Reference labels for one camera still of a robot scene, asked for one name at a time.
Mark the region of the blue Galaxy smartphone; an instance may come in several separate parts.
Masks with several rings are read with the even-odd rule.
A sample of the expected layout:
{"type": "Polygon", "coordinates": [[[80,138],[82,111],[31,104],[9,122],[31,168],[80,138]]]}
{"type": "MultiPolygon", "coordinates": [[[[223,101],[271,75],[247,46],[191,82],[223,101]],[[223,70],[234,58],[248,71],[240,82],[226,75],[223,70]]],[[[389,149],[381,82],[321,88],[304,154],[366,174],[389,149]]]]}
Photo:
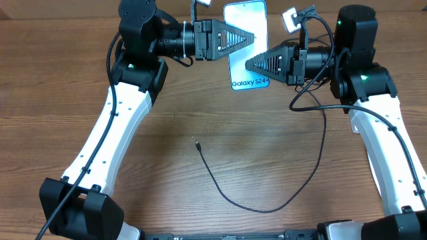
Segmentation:
{"type": "Polygon", "coordinates": [[[265,1],[241,1],[224,7],[224,20],[254,35],[254,42],[228,55],[230,83],[234,91],[259,89],[270,84],[268,77],[246,69],[246,61],[268,50],[265,1]]]}

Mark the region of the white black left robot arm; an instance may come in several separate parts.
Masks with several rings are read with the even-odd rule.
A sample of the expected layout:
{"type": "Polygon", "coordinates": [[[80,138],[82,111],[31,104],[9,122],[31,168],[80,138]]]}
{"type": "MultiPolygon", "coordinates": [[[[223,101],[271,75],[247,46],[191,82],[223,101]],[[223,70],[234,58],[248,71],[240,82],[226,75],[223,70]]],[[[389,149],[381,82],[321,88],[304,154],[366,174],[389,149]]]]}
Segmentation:
{"type": "Polygon", "coordinates": [[[113,200],[117,174],[131,140],[167,77],[167,59],[190,67],[216,61],[254,42],[254,34],[217,19],[179,22],[152,0],[122,0],[120,23],[107,50],[109,89],[85,145],[58,180],[39,190],[46,222],[41,233],[69,239],[144,239],[113,200]]]}

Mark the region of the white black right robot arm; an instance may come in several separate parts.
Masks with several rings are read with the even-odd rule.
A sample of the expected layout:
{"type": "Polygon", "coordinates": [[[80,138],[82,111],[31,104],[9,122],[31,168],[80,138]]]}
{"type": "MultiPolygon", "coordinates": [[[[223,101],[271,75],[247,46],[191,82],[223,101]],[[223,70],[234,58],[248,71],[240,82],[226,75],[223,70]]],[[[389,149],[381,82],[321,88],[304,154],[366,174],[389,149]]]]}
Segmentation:
{"type": "Polygon", "coordinates": [[[246,69],[311,93],[330,80],[338,107],[365,144],[382,200],[383,218],[363,223],[335,220],[315,229],[287,230],[286,239],[425,239],[426,172],[406,131],[397,88],[389,71],[374,62],[376,13],[365,5],[347,5],[328,29],[329,47],[310,47],[306,24],[317,19],[314,7],[289,9],[282,21],[299,43],[282,43],[246,62],[246,69]]]}

